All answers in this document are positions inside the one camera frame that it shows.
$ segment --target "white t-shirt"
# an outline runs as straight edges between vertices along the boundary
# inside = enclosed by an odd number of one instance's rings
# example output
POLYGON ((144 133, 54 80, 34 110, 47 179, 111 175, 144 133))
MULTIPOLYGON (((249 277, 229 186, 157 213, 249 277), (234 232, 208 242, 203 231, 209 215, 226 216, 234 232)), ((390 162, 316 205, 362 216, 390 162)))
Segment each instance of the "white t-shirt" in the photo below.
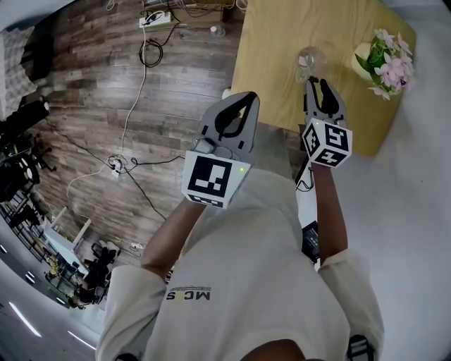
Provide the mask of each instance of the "white t-shirt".
POLYGON ((362 262, 344 251, 316 272, 301 246, 295 184, 252 169, 229 209, 206 209, 168 287, 145 269, 113 270, 97 359, 240 360, 290 339, 306 359, 341 361, 353 334, 380 355, 383 323, 362 262))

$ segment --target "clear glass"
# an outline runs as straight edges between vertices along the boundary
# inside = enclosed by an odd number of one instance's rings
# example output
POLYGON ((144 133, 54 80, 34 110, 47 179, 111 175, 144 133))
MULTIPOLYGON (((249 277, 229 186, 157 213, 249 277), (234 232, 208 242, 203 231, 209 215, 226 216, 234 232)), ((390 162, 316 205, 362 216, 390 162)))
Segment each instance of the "clear glass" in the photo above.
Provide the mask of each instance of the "clear glass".
POLYGON ((316 47, 301 50, 296 59, 296 81, 306 82, 314 76, 318 79, 326 76, 326 55, 316 47))

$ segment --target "green leaf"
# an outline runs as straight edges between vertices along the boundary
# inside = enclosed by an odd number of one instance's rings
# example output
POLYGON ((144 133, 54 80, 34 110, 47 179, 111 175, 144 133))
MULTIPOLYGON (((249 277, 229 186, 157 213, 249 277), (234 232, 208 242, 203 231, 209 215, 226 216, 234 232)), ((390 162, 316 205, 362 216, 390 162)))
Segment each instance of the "green leaf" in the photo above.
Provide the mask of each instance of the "green leaf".
POLYGON ((381 43, 381 40, 378 37, 374 37, 373 41, 371 42, 371 48, 381 43))
POLYGON ((369 74, 371 75, 371 79, 373 79, 374 84, 381 85, 382 80, 381 80, 381 77, 379 75, 374 73, 374 71, 370 71, 369 74))
POLYGON ((378 49, 374 53, 370 54, 370 57, 368 59, 368 63, 373 68, 380 68, 383 64, 385 64, 385 59, 383 57, 383 54, 385 53, 384 49, 378 49))
POLYGON ((357 62, 360 64, 360 66, 366 70, 368 73, 370 73, 371 71, 373 71, 373 68, 366 62, 366 60, 364 60, 363 58, 361 58, 360 56, 358 56, 357 54, 355 54, 355 58, 357 59, 357 62))

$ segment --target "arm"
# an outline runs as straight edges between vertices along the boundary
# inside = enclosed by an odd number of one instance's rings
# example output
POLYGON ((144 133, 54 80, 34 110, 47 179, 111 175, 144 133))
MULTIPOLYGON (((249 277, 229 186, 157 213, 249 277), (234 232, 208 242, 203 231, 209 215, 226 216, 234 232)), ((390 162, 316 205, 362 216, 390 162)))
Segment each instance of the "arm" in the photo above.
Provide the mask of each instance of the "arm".
POLYGON ((318 207, 319 256, 326 259, 347 249, 345 220, 330 169, 313 163, 318 207))
POLYGON ((383 320, 366 263, 347 250, 345 221, 329 168, 312 164, 318 207, 319 275, 326 282, 350 323, 351 336, 363 335, 376 351, 383 347, 383 320))
POLYGON ((184 199, 147 243, 141 267, 164 279, 204 209, 203 204, 184 199))

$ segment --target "black cable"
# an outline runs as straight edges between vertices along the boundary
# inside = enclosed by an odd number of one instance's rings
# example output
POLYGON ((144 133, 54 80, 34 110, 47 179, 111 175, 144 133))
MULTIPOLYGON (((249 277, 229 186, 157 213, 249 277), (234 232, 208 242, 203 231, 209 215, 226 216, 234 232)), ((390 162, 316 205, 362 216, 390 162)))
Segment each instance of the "black cable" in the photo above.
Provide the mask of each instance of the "black cable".
POLYGON ((145 196, 146 200, 147 200, 147 201, 149 202, 149 204, 150 204, 150 207, 152 207, 152 209, 153 209, 156 213, 158 213, 158 214, 161 216, 162 219, 166 220, 166 217, 165 217, 163 214, 161 214, 160 212, 158 212, 158 211, 156 210, 156 208, 155 208, 154 205, 152 204, 152 201, 149 199, 149 197, 147 197, 146 192, 141 188, 141 185, 139 185, 138 182, 137 182, 137 181, 133 178, 133 176, 130 174, 130 171, 127 170, 126 168, 124 168, 124 169, 125 169, 125 172, 130 176, 130 178, 132 178, 132 181, 133 181, 133 182, 136 184, 136 186, 140 189, 141 193, 145 196))
POLYGON ((186 12, 186 14, 188 14, 188 16, 190 16, 191 18, 201 18, 202 16, 209 15, 210 13, 213 13, 214 11, 222 12, 222 10, 218 10, 218 7, 221 6, 220 1, 216 2, 216 5, 213 9, 196 7, 191 10, 186 6, 184 0, 181 0, 180 3, 182 4, 182 6, 177 1, 175 1, 175 4, 179 8, 184 10, 186 12))
POLYGON ((67 139, 69 141, 69 143, 72 143, 73 145, 75 145, 76 147, 79 147, 80 149, 83 149, 84 151, 88 152, 90 155, 92 155, 95 159, 98 159, 99 161, 101 161, 103 164, 109 166, 111 168, 111 165, 108 165, 103 159, 99 158, 97 155, 95 155, 94 153, 92 153, 89 149, 82 147, 81 145, 77 144, 76 142, 74 142, 73 140, 71 140, 66 134, 61 133, 58 128, 56 126, 53 126, 52 124, 49 123, 49 120, 46 118, 45 121, 47 122, 47 124, 49 125, 50 128, 54 129, 55 132, 57 134, 59 134, 61 137, 64 137, 65 139, 67 139))
POLYGON ((137 253, 138 253, 138 255, 136 255, 136 254, 130 252, 130 254, 131 254, 133 257, 140 258, 140 257, 142 256, 142 255, 141 255, 141 252, 140 252, 136 247, 133 247, 133 246, 131 245, 131 246, 129 247, 129 249, 130 249, 130 251, 132 251, 132 252, 137 252, 137 253))
POLYGON ((163 56, 164 56, 163 47, 168 43, 168 41, 171 38, 171 35, 174 32, 175 28, 177 26, 179 26, 179 24, 180 24, 180 20, 178 20, 178 18, 173 14, 173 12, 171 10, 171 7, 169 6, 169 1, 168 1, 168 10, 171 12, 172 16, 177 20, 177 23, 171 29, 171 32, 169 33, 169 36, 167 37, 166 41, 163 44, 160 44, 159 42, 157 42, 154 39, 148 39, 145 42, 142 42, 142 44, 141 44, 141 47, 140 47, 140 61, 146 68, 154 68, 155 66, 157 66, 157 65, 159 65, 161 63, 161 60, 163 60, 163 56), (146 51, 146 48, 149 47, 149 46, 156 47, 159 50, 158 59, 156 61, 154 61, 153 63, 147 63, 143 59, 143 55, 144 55, 144 53, 146 51))
POLYGON ((313 182, 313 169, 311 167, 309 167, 309 171, 310 171, 310 185, 307 185, 303 180, 301 180, 299 182, 299 184, 303 185, 305 187, 306 190, 302 190, 301 188, 299 188, 298 186, 296 186, 297 190, 300 190, 301 192, 309 192, 310 190, 313 189, 313 187, 315 186, 314 182, 313 182))
POLYGON ((181 23, 180 20, 177 18, 177 16, 175 16, 174 12, 172 11, 171 6, 169 5, 169 0, 166 0, 166 3, 168 4, 168 11, 171 13, 172 17, 176 19, 179 23, 181 23))
POLYGON ((171 163, 172 161, 175 161, 176 159, 185 159, 184 157, 182 157, 181 155, 176 156, 175 158, 172 158, 168 161, 146 161, 143 163, 139 163, 138 160, 136 158, 132 158, 131 162, 134 165, 133 168, 128 169, 129 172, 131 172, 133 169, 135 169, 137 166, 155 166, 157 164, 167 164, 167 163, 171 163))

